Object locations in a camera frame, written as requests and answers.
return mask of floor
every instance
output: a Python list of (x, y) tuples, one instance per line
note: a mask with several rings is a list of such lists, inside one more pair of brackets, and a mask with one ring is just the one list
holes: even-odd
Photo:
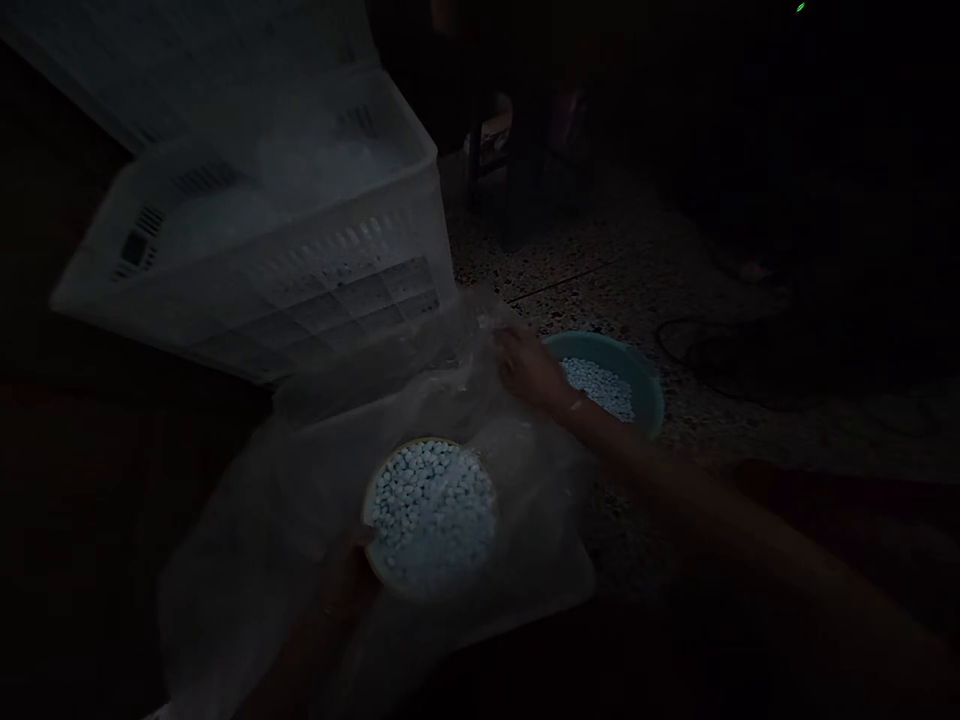
[[(466, 209), (463, 158), (441, 159), (447, 228), (456, 279), (498, 292), (542, 336), (592, 330), (628, 342), (661, 372), (666, 417), (659, 442), (718, 470), (746, 458), (788, 469), (927, 482), (956, 482), (960, 427), (956, 382), (937, 388), (944, 430), (911, 439), (878, 425), (903, 398), (820, 401), (801, 412), (775, 412), (727, 399), (673, 364), (653, 339), (657, 325), (685, 315), (743, 321), (784, 307), (782, 296), (740, 283), (712, 264), (696, 227), (662, 208), (642, 175), (600, 158), (588, 210), (558, 213), (511, 255), (498, 230)], [(864, 412), (869, 407), (871, 414)], [(667, 539), (624, 499), (599, 486), (582, 534), (597, 570), (598, 593), (655, 603), (677, 568)]]

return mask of dark background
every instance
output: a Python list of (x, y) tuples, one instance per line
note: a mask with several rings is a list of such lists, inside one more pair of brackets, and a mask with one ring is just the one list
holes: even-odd
[[(436, 35), (426, 2), (369, 5), (383, 65), (440, 153), (458, 149), (470, 68), (502, 48)], [(954, 370), (952, 25), (930, 3), (667, 5), (621, 25), (618, 61), (587, 74), (590, 135), (781, 273), (809, 317), (854, 308), (899, 372)], [(526, 27), (546, 22), (531, 13)], [(3, 676), (50, 710), (137, 717), (164, 699), (157, 574), (269, 397), (49, 312), (128, 158), (6, 46), (0, 77)], [(864, 374), (862, 352), (849, 364)]]

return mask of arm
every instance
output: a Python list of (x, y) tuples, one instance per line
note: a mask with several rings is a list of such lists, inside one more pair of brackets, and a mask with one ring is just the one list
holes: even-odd
[(786, 591), (787, 622), (772, 627), (801, 642), (824, 665), (869, 684), (889, 700), (938, 702), (956, 693), (949, 646), (866, 578), (778, 516), (698, 468), (659, 452), (571, 388), (563, 370), (529, 333), (498, 336), (508, 390), (548, 413), (614, 470), (618, 490), (651, 508), (699, 547)]
[(327, 551), (316, 594), (234, 720), (292, 717), (317, 679), (337, 668), (380, 589), (362, 549), (373, 536), (372, 528), (361, 526)]

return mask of green plastic bowl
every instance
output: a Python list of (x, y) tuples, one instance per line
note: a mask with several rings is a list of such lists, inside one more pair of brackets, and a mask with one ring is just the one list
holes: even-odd
[(604, 370), (630, 383), (634, 425), (651, 440), (663, 426), (663, 391), (657, 366), (637, 350), (599, 333), (568, 332), (543, 341), (557, 360), (568, 357), (592, 360)]

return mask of bowl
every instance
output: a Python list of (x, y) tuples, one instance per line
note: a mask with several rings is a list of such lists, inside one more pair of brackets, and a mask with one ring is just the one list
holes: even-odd
[[(383, 472), (384, 467), (387, 465), (388, 462), (390, 462), (390, 459), (393, 458), (397, 453), (401, 452), (406, 447), (409, 447), (411, 445), (416, 445), (418, 443), (425, 443), (430, 440), (444, 442), (444, 443), (447, 443), (448, 445), (453, 445), (458, 448), (463, 447), (460, 443), (454, 442), (453, 440), (450, 440), (448, 438), (430, 435), (425, 437), (414, 438), (413, 440), (405, 442), (402, 445), (399, 445), (398, 447), (391, 450), (387, 454), (387, 456), (383, 459), (383, 462), (381, 462), (377, 466), (377, 469), (373, 472), (373, 474), (370, 477), (370, 481), (367, 483), (367, 489), (363, 496), (363, 505), (360, 511), (360, 519), (363, 523), (371, 526), (373, 526), (374, 524), (374, 521), (371, 519), (370, 516), (373, 512), (374, 500), (377, 495), (377, 487), (376, 487), (377, 478), (380, 477), (380, 473)], [(487, 478), (490, 478), (490, 473), (487, 472), (486, 468), (483, 467), (483, 463), (480, 461), (480, 458), (477, 458), (477, 462), (480, 463), (480, 467), (483, 470), (484, 474), (486, 474)], [(493, 496), (494, 497), (494, 515), (496, 516), (497, 515), (496, 487), (493, 486), (492, 482), (491, 482), (491, 489), (494, 493), (494, 496)], [(383, 551), (383, 547), (379, 542), (375, 540), (374, 542), (367, 545), (367, 547), (365, 548), (365, 553), (367, 556), (367, 561), (370, 563), (370, 568), (371, 570), (373, 570), (373, 574), (377, 576), (377, 578), (380, 580), (381, 583), (383, 583), (384, 587), (390, 590), (393, 594), (403, 597), (407, 600), (411, 600), (414, 602), (446, 600), (459, 594), (464, 589), (466, 589), (468, 585), (472, 584), (472, 583), (465, 583), (463, 585), (458, 585), (456, 587), (452, 587), (449, 591), (443, 592), (443, 593), (428, 594), (428, 593), (416, 592), (412, 588), (410, 588), (409, 585), (401, 582), (397, 576), (397, 573), (387, 564), (386, 555)]]
[(651, 440), (660, 434), (664, 408), (660, 373), (643, 353), (606, 335), (590, 332), (558, 333), (546, 338), (543, 344), (557, 360), (591, 360), (618, 375), (630, 385), (633, 424)]

